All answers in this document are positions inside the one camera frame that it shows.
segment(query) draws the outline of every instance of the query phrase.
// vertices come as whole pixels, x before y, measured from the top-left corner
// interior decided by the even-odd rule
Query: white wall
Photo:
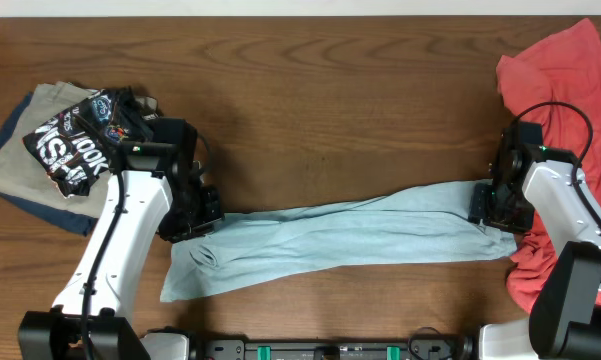
[[[0,17],[252,15],[601,15],[601,0],[0,0]]]

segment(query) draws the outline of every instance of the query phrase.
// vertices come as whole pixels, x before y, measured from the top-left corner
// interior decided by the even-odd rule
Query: folded blue fabric
[[[0,128],[0,149],[4,146],[7,140],[11,138],[11,135],[13,135],[13,130],[18,123],[18,119],[20,119],[20,116],[27,106],[29,106],[32,96],[33,94],[31,93],[27,94],[22,102],[18,104],[15,109],[13,109],[11,115],[9,115],[7,118],[7,121],[5,121]],[[23,151],[22,156],[28,156],[28,154]],[[91,232],[97,221],[97,219],[86,215],[79,215],[66,210],[54,209],[52,207],[41,205],[16,196],[3,193],[0,193],[0,196],[21,210],[24,210],[52,225],[58,226],[75,234],[86,236]]]
[[[341,265],[492,260],[513,236],[469,223],[477,182],[450,182],[368,201],[228,214],[213,234],[175,244],[161,301],[219,294]]]

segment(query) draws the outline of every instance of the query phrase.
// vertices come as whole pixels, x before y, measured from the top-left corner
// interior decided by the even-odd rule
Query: wood grain
[[[478,179],[511,119],[498,59],[578,20],[0,19],[0,125],[39,83],[132,85],[211,140],[228,211]],[[0,359],[18,358],[22,315],[49,307],[85,245],[0,199]],[[171,324],[253,339],[399,338],[523,316],[504,287],[509,260],[343,267],[160,304],[169,251],[154,241],[139,333]]]

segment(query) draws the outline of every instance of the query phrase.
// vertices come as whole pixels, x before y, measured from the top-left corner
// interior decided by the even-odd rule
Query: crumpled red towel
[[[589,19],[531,46],[515,58],[503,56],[496,69],[499,91],[513,114],[539,102],[556,100],[582,109],[593,123],[593,144],[584,159],[587,184],[601,206],[601,41]],[[580,155],[587,128],[573,111],[544,107],[524,120],[542,124],[547,146]],[[536,214],[531,233],[511,257],[516,269],[507,279],[513,299],[527,312],[556,263],[551,240]],[[598,294],[601,304],[601,293]]]

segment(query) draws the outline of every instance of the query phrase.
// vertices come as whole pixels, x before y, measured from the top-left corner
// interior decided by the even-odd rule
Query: navy blue cloth
[[[2,128],[0,128],[0,149],[7,143],[7,141],[13,135],[13,130],[16,128],[18,119],[24,110],[29,106],[33,94],[29,93],[24,97],[24,100],[9,115],[7,121],[4,122]],[[97,219],[90,216],[74,214],[70,211],[54,209],[50,206],[41,205],[33,201],[25,200],[16,196],[0,193],[0,197],[17,206],[21,210],[28,212],[52,225],[59,228],[72,232],[74,234],[80,234],[86,236],[93,230]]]

